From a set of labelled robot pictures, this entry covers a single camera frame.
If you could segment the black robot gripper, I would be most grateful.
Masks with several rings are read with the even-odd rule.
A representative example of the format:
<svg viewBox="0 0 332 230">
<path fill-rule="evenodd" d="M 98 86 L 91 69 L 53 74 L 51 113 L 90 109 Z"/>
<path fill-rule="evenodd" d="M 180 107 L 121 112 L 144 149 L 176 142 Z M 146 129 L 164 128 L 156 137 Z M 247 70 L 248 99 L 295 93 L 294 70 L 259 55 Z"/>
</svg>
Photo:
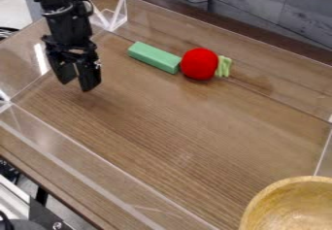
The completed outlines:
<svg viewBox="0 0 332 230">
<path fill-rule="evenodd" d="M 49 61 L 62 84 L 77 78 L 83 91 L 102 83 L 102 65 L 98 62 L 97 44 L 91 41 L 90 16 L 94 6 L 65 4 L 43 9 L 50 34 L 42 37 Z"/>
</svg>

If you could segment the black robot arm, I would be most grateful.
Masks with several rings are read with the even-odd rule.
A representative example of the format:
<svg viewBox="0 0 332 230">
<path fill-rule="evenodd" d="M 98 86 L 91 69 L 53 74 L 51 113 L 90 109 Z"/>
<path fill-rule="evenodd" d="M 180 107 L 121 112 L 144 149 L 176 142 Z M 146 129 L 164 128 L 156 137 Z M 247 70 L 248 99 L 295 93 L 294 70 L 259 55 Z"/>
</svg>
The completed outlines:
<svg viewBox="0 0 332 230">
<path fill-rule="evenodd" d="M 79 80 L 83 91 L 102 83 L 102 64 L 91 41 L 90 0 L 34 0 L 41 4 L 50 35 L 42 37 L 51 68 L 62 84 Z"/>
</svg>

